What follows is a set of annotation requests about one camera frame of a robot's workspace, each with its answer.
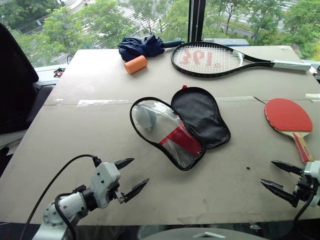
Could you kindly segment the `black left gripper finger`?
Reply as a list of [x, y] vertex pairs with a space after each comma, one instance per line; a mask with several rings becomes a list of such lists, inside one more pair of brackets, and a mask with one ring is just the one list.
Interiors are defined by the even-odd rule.
[[126, 167], [128, 164], [130, 164], [132, 161], [134, 161], [135, 159], [133, 157], [129, 157], [129, 158], [125, 158], [125, 159], [121, 159], [118, 160], [114, 163], [114, 165], [116, 166], [116, 168], [118, 170], [123, 169], [124, 167]]
[[139, 182], [138, 184], [136, 184], [136, 185], [131, 189], [130, 192], [125, 193], [125, 194], [123, 195], [123, 197], [124, 197], [124, 202], [127, 203], [128, 201], [130, 201], [131, 199], [133, 199], [136, 195], [138, 195], [138, 194], [141, 192], [141, 190], [146, 186], [146, 184], [148, 183], [149, 180], [150, 180], [150, 179], [147, 178], [147, 179]]

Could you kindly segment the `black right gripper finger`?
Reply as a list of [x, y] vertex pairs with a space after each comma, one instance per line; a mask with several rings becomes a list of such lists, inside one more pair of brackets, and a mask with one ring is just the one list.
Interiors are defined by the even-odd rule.
[[260, 183], [274, 195], [290, 203], [292, 207], [297, 207], [299, 200], [293, 194], [284, 191], [282, 185], [266, 179], [261, 179]]
[[274, 164], [276, 167], [280, 168], [281, 170], [286, 171], [288, 173], [293, 173], [295, 175], [301, 175], [301, 173], [303, 172], [302, 168], [287, 162], [273, 160], [271, 161], [271, 163]]

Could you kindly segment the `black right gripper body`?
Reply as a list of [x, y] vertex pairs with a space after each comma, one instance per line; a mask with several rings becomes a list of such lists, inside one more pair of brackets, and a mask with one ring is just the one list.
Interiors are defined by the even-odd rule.
[[311, 175], [302, 173], [294, 188], [293, 196], [297, 201], [306, 202], [312, 193], [314, 196], [311, 202], [319, 202], [319, 181]]

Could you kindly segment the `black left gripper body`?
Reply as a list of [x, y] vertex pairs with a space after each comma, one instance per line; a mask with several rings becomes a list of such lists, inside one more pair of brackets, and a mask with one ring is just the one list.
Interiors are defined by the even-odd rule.
[[112, 200], [118, 200], [120, 204], [125, 202], [125, 196], [122, 192], [119, 191], [120, 184], [118, 181], [113, 183], [110, 188], [107, 190], [107, 199], [109, 202]]

